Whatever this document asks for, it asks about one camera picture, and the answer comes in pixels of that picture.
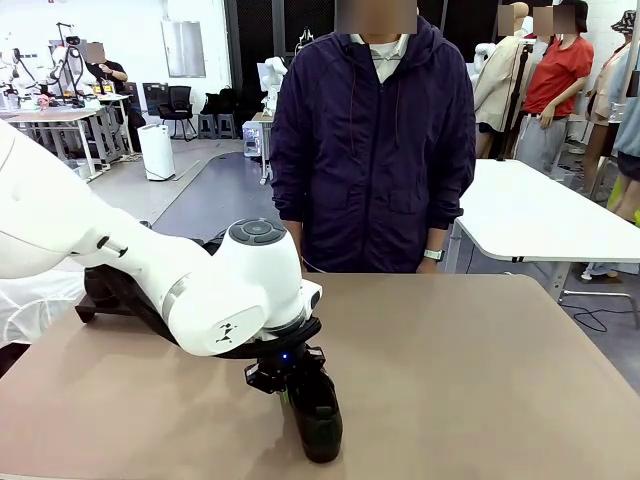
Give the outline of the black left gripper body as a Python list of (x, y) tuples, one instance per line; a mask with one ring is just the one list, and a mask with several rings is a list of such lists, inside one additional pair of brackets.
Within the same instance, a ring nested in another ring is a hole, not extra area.
[(302, 343), (259, 358), (244, 369), (245, 381), (266, 394), (285, 392), (316, 376), (325, 361), (321, 347)]

